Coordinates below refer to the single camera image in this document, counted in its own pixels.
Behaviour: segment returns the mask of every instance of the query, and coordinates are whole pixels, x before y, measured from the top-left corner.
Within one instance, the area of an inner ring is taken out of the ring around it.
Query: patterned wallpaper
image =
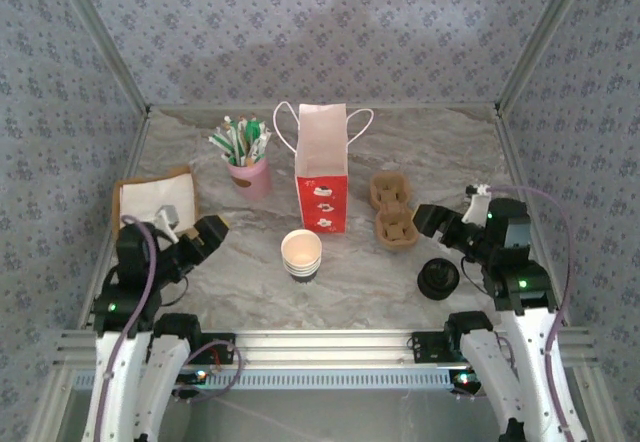
[[[529,183],[570,209],[572,322],[593,328],[629,440],[640,440],[640,0],[576,0],[508,121]],[[566,239],[540,205],[558,273]]]
[[[548,0],[93,0],[151,104],[494,101]]]
[[[0,0],[0,440],[77,323],[140,116],[67,0]]]

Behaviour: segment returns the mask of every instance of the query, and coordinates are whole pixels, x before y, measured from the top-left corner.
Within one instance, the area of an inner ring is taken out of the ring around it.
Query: red paper bag
[[[298,145],[294,149],[284,140],[276,116],[282,105],[289,107],[298,123]],[[369,122],[349,140],[347,123],[360,112],[370,114]],[[349,144],[360,137],[373,122],[371,109],[359,109],[347,117],[345,104],[300,104],[297,117],[288,102],[280,102],[273,111],[273,126],[282,142],[295,156],[296,186],[302,225],[320,233],[344,233],[347,230]]]

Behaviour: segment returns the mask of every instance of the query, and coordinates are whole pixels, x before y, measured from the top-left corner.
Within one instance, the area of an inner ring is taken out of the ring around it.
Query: pink cup
[[[227,163],[227,168],[233,185],[243,197],[256,201],[271,192],[271,173],[266,157],[251,167],[236,167]]]

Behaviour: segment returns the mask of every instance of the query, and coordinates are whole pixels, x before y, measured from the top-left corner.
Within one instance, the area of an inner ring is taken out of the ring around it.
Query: paper cup
[[[310,230],[294,230],[280,246],[284,268],[296,282],[311,282],[322,260],[322,242]]]

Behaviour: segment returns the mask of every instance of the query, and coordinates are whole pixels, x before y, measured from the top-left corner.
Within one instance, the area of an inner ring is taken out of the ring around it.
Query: stacked paper cup
[[[322,242],[310,230],[294,230],[282,240],[282,263],[296,282],[311,282],[322,260]]]

